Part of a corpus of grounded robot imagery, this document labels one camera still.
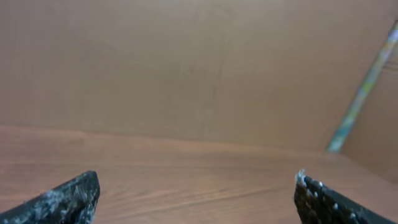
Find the cardboard panel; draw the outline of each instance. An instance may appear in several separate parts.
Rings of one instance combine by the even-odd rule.
[[[0,123],[325,146],[394,0],[0,2]]]
[[[398,47],[343,147],[343,154],[398,182]]]

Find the wooden surface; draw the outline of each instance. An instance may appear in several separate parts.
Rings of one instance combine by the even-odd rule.
[[[300,223],[293,194],[302,168],[398,221],[398,189],[337,154],[4,126],[0,211],[96,170],[96,224]]]
[[[396,0],[2,0],[0,123],[324,148]]]
[[[398,45],[384,66],[343,154],[392,182],[398,182]]]

